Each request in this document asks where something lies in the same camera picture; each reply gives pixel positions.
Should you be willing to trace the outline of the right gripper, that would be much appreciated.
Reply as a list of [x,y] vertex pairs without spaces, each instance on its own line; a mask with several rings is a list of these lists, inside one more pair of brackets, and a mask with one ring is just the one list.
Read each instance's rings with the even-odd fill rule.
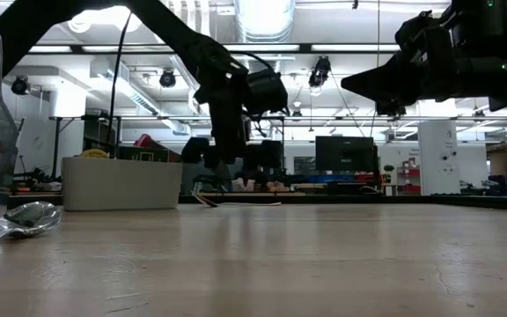
[[507,44],[465,52],[429,43],[413,64],[397,51],[384,65],[345,77],[341,87],[376,101],[377,115],[403,116],[418,100],[486,97],[492,111],[507,107]]

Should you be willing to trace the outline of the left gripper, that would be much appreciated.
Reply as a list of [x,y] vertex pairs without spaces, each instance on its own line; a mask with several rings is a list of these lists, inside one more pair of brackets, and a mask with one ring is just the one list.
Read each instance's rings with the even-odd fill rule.
[[212,38],[193,39],[193,62],[199,84],[195,100],[213,107],[209,113],[215,114],[211,123],[218,156],[225,164],[234,164],[252,133],[251,119],[242,117],[241,93],[248,69]]

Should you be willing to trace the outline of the green spice tin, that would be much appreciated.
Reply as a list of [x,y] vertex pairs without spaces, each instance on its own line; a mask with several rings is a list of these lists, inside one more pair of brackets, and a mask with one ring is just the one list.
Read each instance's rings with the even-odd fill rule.
[[119,148],[117,158],[124,160],[167,163],[169,161],[169,153],[167,149],[121,146]]

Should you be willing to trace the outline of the black monitor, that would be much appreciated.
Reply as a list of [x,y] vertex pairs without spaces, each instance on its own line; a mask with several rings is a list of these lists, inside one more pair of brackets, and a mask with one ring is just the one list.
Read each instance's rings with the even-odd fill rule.
[[378,171],[377,147],[372,137],[317,136],[315,154],[318,171]]

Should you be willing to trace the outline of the black ceiling spotlight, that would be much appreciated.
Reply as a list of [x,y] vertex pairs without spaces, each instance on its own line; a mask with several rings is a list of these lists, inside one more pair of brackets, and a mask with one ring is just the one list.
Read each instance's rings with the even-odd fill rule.
[[328,73],[331,70],[331,62],[325,55],[319,57],[314,68],[312,69],[311,76],[309,77],[308,84],[311,88],[321,87],[328,79]]
[[11,91],[19,96],[26,96],[31,91],[31,86],[28,82],[28,76],[16,76],[15,80],[12,82]]
[[159,79],[159,84],[163,88],[172,88],[176,85],[176,77],[173,69],[163,69]]

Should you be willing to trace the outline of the white column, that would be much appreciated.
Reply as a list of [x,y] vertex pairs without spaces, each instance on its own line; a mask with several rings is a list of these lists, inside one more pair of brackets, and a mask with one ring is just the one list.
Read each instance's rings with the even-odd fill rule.
[[418,143],[421,194],[459,194],[458,143],[455,122],[420,122]]

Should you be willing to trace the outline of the black overhead light bar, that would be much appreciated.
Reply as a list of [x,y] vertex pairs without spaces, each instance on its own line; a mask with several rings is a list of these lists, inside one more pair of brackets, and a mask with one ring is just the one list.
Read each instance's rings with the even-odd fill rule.
[[[312,43],[235,43],[224,44],[232,53],[249,52],[261,54],[392,54],[399,49],[396,44],[312,44]],[[28,51],[29,55],[111,55],[116,45],[38,45]],[[122,48],[127,55],[169,55],[173,50],[165,44],[128,44]]]

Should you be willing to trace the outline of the white plastic bin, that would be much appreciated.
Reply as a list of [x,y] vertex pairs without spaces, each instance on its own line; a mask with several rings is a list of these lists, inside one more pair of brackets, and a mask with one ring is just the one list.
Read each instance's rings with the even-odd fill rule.
[[179,203],[183,165],[70,157],[62,160],[67,211],[160,210]]

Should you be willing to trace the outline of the all-metal spoon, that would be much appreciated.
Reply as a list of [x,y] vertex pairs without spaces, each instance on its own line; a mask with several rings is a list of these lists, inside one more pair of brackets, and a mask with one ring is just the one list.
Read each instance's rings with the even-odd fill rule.
[[0,240],[27,239],[50,231],[62,222],[62,211],[49,202],[32,202],[7,210],[0,217]]

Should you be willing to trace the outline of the orange handled spoon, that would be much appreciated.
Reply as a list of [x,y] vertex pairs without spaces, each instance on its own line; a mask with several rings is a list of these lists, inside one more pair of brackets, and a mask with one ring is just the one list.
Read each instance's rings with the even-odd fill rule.
[[234,207],[234,206],[248,206],[248,207],[275,207],[280,206],[281,203],[215,203],[203,195],[200,195],[197,192],[191,192],[191,195],[199,202],[206,206],[209,206],[210,208],[217,208],[217,207]]

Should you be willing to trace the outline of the background black rig frame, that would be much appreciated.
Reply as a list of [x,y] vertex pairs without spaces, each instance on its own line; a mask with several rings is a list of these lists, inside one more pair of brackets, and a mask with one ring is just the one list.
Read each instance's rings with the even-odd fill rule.
[[[109,120],[101,115],[81,115],[81,116],[73,116],[73,117],[61,117],[61,116],[50,116],[49,119],[51,121],[56,121],[55,124],[55,133],[54,133],[54,150],[53,150],[53,159],[52,159],[52,170],[51,176],[53,178],[60,175],[60,159],[66,156],[68,153],[73,153],[73,151],[67,150],[65,154],[61,153],[61,137],[60,134],[67,129],[69,125],[73,122],[96,122],[109,127]],[[112,147],[114,150],[121,145],[132,145],[136,141],[136,137],[140,137],[143,134],[148,134],[151,136],[152,140],[159,143],[162,146],[170,148],[172,145],[182,147],[183,144],[188,141],[192,136],[191,135],[180,135],[179,133],[173,134],[171,130],[167,130],[164,128],[161,129],[138,129],[137,127],[132,127],[132,123],[143,123],[143,122],[160,122],[160,117],[154,116],[115,116],[113,123],[113,132],[114,132],[114,140],[112,143],[109,143],[106,139],[105,141],[100,141],[96,139],[95,142],[97,144],[104,145],[105,147]]]

